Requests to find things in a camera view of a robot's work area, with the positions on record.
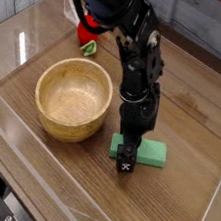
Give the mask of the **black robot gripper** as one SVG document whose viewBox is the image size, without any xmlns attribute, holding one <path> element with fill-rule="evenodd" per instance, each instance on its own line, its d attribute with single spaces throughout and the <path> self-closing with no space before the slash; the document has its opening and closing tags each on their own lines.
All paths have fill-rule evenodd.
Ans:
<svg viewBox="0 0 221 221">
<path fill-rule="evenodd" d="M 146 98 L 139 103 L 123 102 L 120 105 L 120 133 L 123 145 L 118 145 L 116 166 L 118 173 L 133 172 L 136 164 L 137 147 L 144 133 L 154 130 L 160 102 L 160 85 L 155 83 Z"/>
</svg>

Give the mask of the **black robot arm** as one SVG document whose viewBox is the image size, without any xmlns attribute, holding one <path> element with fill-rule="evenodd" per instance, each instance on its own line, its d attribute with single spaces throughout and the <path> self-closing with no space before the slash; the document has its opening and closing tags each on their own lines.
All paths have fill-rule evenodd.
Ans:
<svg viewBox="0 0 221 221">
<path fill-rule="evenodd" d="M 72 0 L 79 22 L 92 34 L 118 29 L 122 64 L 119 114 L 123 143 L 116 151 L 119 173 L 132 172 L 143 135 L 154 130 L 163 75 L 158 19 L 148 0 Z"/>
</svg>

